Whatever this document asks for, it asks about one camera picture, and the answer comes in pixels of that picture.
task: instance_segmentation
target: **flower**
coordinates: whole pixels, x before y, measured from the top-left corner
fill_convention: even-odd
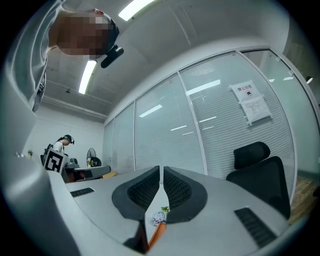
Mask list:
[[[149,223],[153,226],[157,226],[159,223],[166,223],[167,220],[167,212],[163,212],[162,210],[157,211],[148,218]]]

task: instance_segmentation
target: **glass partition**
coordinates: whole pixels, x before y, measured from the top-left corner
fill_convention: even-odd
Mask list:
[[[224,54],[181,71],[199,125],[208,175],[225,179],[235,170],[234,150],[264,142],[270,156],[281,158],[289,196],[293,191],[295,157],[290,127],[274,91],[263,76],[236,52]],[[230,85],[252,81],[271,117],[248,124]]]
[[[112,138],[114,132],[114,119],[104,127],[102,144],[102,164],[112,168]]]
[[[272,51],[250,51],[243,54],[267,77],[290,120],[296,142],[298,173],[319,180],[319,128],[303,86]]]
[[[136,169],[174,166],[204,173],[195,123],[177,75],[135,102]]]
[[[125,174],[135,170],[134,164],[134,104],[114,119],[112,142],[113,171]]]

